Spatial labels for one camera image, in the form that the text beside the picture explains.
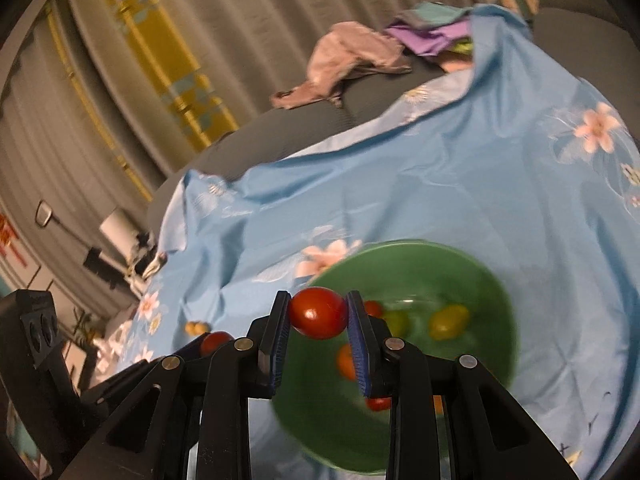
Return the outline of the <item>green lime fruit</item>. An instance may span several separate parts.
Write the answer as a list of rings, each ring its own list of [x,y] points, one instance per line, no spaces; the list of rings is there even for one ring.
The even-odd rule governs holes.
[[[411,330],[410,316],[405,310],[386,311],[383,320],[393,337],[405,338]]]

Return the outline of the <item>large red tomato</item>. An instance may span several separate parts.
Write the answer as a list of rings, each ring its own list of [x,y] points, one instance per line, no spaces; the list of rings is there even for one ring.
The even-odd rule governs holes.
[[[372,316],[372,318],[382,318],[385,315],[384,307],[378,301],[367,300],[363,303],[363,307],[367,315]]]

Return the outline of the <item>yellow-green fruit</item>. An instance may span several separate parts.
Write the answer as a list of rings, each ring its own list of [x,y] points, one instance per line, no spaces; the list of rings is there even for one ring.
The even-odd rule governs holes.
[[[450,304],[434,312],[428,320],[430,337],[436,341],[451,340],[460,337],[469,325],[471,313],[462,304]]]

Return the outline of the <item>small red cherry tomato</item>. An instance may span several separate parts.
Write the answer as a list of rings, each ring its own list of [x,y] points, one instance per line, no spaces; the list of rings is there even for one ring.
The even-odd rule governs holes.
[[[348,307],[337,292],[324,287],[308,287],[292,297],[288,319],[305,337],[326,340],[338,336],[346,328]]]

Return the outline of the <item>orange mandarin left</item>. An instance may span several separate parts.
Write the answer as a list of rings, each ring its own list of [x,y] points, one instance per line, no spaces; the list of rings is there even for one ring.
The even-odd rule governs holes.
[[[335,364],[343,378],[350,382],[356,382],[357,374],[354,360],[352,359],[352,347],[350,344],[343,344],[341,348],[338,349]]]

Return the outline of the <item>orange mandarin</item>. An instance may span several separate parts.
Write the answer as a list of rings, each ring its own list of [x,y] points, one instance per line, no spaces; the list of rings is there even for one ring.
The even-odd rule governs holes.
[[[343,344],[341,348],[338,349],[335,364],[343,378],[350,382],[356,382],[357,374],[354,360],[352,359],[352,347],[350,344]]]
[[[433,396],[434,409],[435,413],[438,416],[442,416],[444,414],[444,406],[442,405],[442,397],[441,396]]]

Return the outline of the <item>orange mandarin right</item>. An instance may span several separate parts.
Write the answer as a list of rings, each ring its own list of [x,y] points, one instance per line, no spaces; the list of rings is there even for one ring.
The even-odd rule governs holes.
[[[444,406],[442,405],[442,397],[441,396],[433,396],[434,409],[435,413],[438,416],[442,416],[444,414]]]

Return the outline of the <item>yellow-brown longan right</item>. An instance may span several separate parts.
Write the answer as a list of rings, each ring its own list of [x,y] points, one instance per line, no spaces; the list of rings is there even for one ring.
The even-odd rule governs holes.
[[[204,322],[196,322],[193,325],[193,331],[195,336],[206,334],[210,331],[210,326]]]

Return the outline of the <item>potted green plant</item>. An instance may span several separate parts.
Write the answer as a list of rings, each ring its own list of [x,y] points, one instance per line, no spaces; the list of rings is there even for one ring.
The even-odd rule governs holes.
[[[102,318],[95,318],[90,312],[82,309],[74,310],[72,341],[85,352],[91,352],[97,339],[104,337],[105,325]]]

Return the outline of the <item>green plastic bowl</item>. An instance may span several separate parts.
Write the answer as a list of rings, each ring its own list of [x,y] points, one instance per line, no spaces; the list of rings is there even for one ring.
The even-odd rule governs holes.
[[[448,360],[472,354],[503,385],[512,380],[518,335],[510,299],[498,278],[464,252],[417,240],[376,244],[321,272],[311,285],[341,294],[356,290],[385,312],[405,310],[411,330],[404,339],[424,353]],[[469,325],[456,339],[436,341],[428,320],[450,304],[469,309]],[[357,383],[338,372],[336,354],[346,342],[346,335],[312,340],[292,333],[272,401],[313,479],[370,479],[386,468],[388,414],[371,412]]]

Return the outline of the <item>black stand with mirror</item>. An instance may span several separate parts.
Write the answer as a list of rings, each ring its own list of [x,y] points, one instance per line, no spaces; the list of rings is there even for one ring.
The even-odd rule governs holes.
[[[119,289],[131,292],[130,284],[126,280],[126,268],[107,255],[101,248],[92,246],[83,240],[72,229],[66,226],[54,213],[53,208],[45,200],[40,200],[35,212],[35,224],[39,229],[47,229],[55,224],[62,232],[76,242],[85,252],[82,265],[93,275],[104,281],[111,290]]]

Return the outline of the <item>red chinese knot decoration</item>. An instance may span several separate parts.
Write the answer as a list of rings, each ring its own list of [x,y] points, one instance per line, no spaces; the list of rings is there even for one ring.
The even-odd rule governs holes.
[[[13,229],[11,222],[5,214],[0,214],[0,255],[5,259],[12,254],[16,261],[26,268],[27,262],[21,252],[18,250],[16,243],[20,240],[17,232]]]

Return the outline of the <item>white table lamp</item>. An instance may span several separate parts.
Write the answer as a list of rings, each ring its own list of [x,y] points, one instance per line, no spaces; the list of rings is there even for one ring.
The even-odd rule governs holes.
[[[100,224],[100,231],[125,259],[138,244],[138,227],[122,209],[114,209]]]

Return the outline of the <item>blue floral cloth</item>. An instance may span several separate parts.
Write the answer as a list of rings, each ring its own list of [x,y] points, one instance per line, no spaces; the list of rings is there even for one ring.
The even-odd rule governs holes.
[[[188,318],[243,335],[295,290],[386,240],[430,240],[496,274],[518,331],[514,396],[579,477],[639,420],[639,153],[620,113],[498,8],[471,14],[475,65],[238,180],[187,172],[167,263],[122,365],[186,343]]]

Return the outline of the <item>yellow patterned curtain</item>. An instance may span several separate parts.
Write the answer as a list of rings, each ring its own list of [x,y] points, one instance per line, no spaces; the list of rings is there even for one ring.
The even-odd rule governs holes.
[[[107,0],[144,76],[195,151],[238,128],[160,0]]]

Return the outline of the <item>pink-grey crumpled garment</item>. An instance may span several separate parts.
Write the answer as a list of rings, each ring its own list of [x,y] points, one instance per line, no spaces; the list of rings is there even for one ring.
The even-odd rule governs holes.
[[[342,85],[346,80],[410,72],[411,63],[404,55],[404,46],[394,37],[358,22],[336,23],[314,46],[305,80],[291,90],[275,93],[270,101],[281,110],[320,101],[341,107]]]

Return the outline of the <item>purple folded clothes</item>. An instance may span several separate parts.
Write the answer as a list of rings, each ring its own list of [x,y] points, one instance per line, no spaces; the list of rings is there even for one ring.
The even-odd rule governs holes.
[[[473,66],[470,14],[469,6],[423,1],[399,11],[384,32],[418,58],[456,72]]]

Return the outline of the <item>grey sofa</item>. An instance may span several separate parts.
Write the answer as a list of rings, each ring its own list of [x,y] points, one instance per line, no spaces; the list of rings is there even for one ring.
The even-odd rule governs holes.
[[[594,84],[639,134],[639,0],[540,0],[534,41],[573,75]],[[318,102],[270,110],[195,157],[186,166],[235,180],[334,134],[378,117],[407,90],[444,76],[414,58],[405,75],[372,75],[347,84],[342,107]]]

